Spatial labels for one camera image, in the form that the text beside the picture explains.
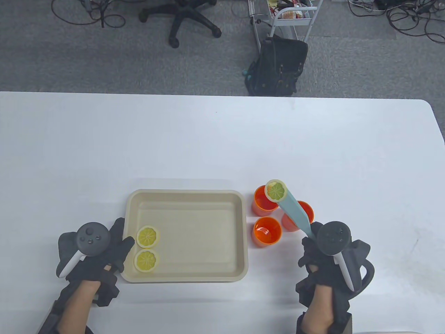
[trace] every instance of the yellow lemon slice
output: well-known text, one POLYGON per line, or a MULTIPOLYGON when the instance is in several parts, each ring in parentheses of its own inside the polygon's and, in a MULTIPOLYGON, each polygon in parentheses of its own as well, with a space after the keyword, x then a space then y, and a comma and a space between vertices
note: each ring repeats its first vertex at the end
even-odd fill
POLYGON ((158 255, 153 250, 143 249, 134 257, 134 266, 143 273, 149 273, 158 265, 158 255))
POLYGON ((142 248, 151 248, 159 241, 159 231, 153 226, 146 225, 136 235, 136 242, 142 248))
POLYGON ((287 188, 283 181, 270 180, 266 183, 264 193, 270 201, 277 203, 287 196, 287 188))

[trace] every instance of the chair base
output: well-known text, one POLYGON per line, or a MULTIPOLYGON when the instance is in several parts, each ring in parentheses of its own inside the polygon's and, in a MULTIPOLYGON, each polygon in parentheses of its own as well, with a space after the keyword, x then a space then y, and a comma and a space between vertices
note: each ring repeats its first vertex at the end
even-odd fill
POLYGON ((153 8, 144 8, 139 13, 139 21, 147 22, 148 16, 151 14, 171 14, 174 15, 174 21, 168 37, 168 42, 172 48, 179 47, 179 41, 176 38, 182 20, 185 18, 192 19, 212 31, 212 35, 216 38, 221 37, 221 29, 210 22, 204 15, 196 10, 197 7, 209 3, 212 6, 216 5, 216 0, 178 0, 177 4, 164 4, 153 8))

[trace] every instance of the vr controller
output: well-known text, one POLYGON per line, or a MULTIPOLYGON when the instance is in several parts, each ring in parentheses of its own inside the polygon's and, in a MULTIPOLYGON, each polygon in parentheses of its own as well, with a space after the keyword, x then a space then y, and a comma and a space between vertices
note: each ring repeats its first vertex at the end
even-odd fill
POLYGON ((345 223, 331 221, 323 225, 317 233, 316 243, 323 254, 334 258, 352 292, 360 293, 371 282, 374 266, 366 260, 371 246, 361 240, 353 242, 351 230, 345 223), (360 274, 362 266, 366 269, 363 279, 360 274))
POLYGON ((66 277, 79 261, 104 252, 110 244, 109 230, 102 224, 91 222, 82 225, 77 232, 63 233, 59 237, 60 263, 57 277, 66 277))

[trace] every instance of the finger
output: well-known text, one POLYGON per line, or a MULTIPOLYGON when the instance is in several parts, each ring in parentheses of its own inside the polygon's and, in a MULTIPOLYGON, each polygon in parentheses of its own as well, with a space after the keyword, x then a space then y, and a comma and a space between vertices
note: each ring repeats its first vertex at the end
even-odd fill
POLYGON ((110 228, 112 243, 117 244, 122 241, 122 235, 124 233, 125 219, 117 218, 113 226, 110 228))
POLYGON ((305 265, 307 265, 309 262, 311 261, 310 257, 303 255, 299 260, 298 260, 298 266, 301 268, 305 265))
POLYGON ((128 253, 130 252, 131 248, 134 246, 134 239, 131 236, 128 236, 124 239, 124 241, 122 241, 117 249, 119 254, 122 254, 123 257, 121 258, 122 261, 125 260, 125 258, 127 257, 128 253))
POLYGON ((315 273, 318 270, 318 267, 316 265, 309 265, 309 269, 315 273))
POLYGON ((322 223, 319 223, 318 221, 314 221, 312 224, 311 224, 311 230, 312 230, 312 232, 315 234, 315 236, 317 236, 317 234, 318 234, 318 231, 320 230, 320 228, 323 226, 323 224, 322 223))
POLYGON ((303 247, 308 247, 315 244, 315 242, 311 238, 305 236, 303 239, 301 239, 301 244, 303 245, 303 247))
POLYGON ((124 271, 124 262, 123 261, 116 260, 113 262, 112 271, 116 272, 116 270, 119 270, 120 273, 124 271))

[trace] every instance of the black cable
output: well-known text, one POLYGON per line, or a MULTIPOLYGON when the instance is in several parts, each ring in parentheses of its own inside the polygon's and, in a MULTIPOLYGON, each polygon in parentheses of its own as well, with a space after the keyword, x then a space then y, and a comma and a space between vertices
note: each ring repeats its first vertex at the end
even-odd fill
MULTIPOLYGON (((251 24, 265 23, 265 24, 267 24, 270 28, 272 28, 272 25, 271 25, 271 24, 269 24, 269 23, 267 23, 267 22, 265 22, 265 21, 263 21, 263 20, 261 20, 261 19, 253 20, 254 16, 256 16, 256 15, 269 16, 268 14, 255 13, 254 15, 239 16, 239 15, 237 15, 237 14, 234 12, 234 10, 233 10, 233 5, 234 5, 234 3, 232 3, 232 5, 230 6, 230 11, 232 12, 232 15, 233 15, 233 16, 235 16, 235 17, 237 17, 237 18, 239 18, 239 19, 248 19, 248 18, 250 18, 250 19, 251 19, 251 24)), ((278 26, 278 29, 279 29, 280 32, 281 32, 281 37, 283 37, 283 31, 281 30, 281 27, 278 26)))
MULTIPOLYGON (((85 8, 85 0, 77 0, 79 1, 82 6, 85 8)), ((55 17, 57 17, 59 20, 62 20, 66 23, 72 24, 72 25, 90 25, 90 24, 95 24, 97 22, 101 23, 101 27, 104 28, 105 26, 108 26, 110 28, 122 28, 125 23, 126 20, 122 15, 119 14, 105 14, 105 11, 107 10, 109 4, 111 3, 110 0, 101 0, 99 3, 95 2, 95 1, 91 1, 91 5, 92 5, 92 11, 88 12, 89 17, 92 19, 91 22, 87 22, 87 23, 77 23, 77 22, 71 22, 68 21, 66 19, 64 19, 63 17, 61 17, 60 15, 58 15, 55 10, 54 10, 54 3, 56 2, 56 0, 52 0, 51 1, 51 11, 54 14, 55 17), (93 12, 99 11, 99 17, 98 18, 94 18, 93 17, 93 12), (107 19, 111 18, 111 17, 118 17, 120 20, 122 20, 122 23, 119 25, 113 25, 107 22, 107 19)))
POLYGON ((442 11, 443 9, 439 9, 435 6, 437 3, 437 0, 414 0, 414 3, 412 1, 406 1, 398 6, 389 7, 386 10, 382 11, 381 14, 366 14, 366 15, 359 15, 355 13, 351 8, 351 3, 348 1, 349 10, 351 13, 358 17, 365 17, 365 16, 382 16, 386 15, 386 18, 388 20, 389 25, 398 31, 401 34, 404 34, 406 36, 411 37, 427 37, 431 41, 438 43, 438 44, 444 44, 445 45, 445 36, 438 34, 438 33, 432 33, 428 31, 428 24, 430 21, 439 21, 439 22, 445 22, 445 20, 441 19, 435 19, 431 17, 432 13, 437 13, 439 11, 442 11), (396 26, 395 22, 411 19, 414 22, 414 25, 409 28, 399 28, 396 26), (421 22, 421 20, 426 20, 425 25, 423 26, 423 33, 409 33, 409 31, 417 28, 421 22))
POLYGON ((125 2, 127 4, 140 4, 141 2, 146 2, 147 0, 117 0, 120 2, 125 2))
POLYGON ((385 14, 385 11, 382 11, 382 13, 380 13, 380 14, 365 14, 365 15, 359 15, 359 14, 354 13, 354 11, 352 10, 352 8, 351 8, 351 2, 350 2, 350 1, 348 1, 348 6, 349 6, 349 10, 351 11, 351 13, 352 13, 354 16, 356 16, 356 17, 382 16, 382 15, 385 14))

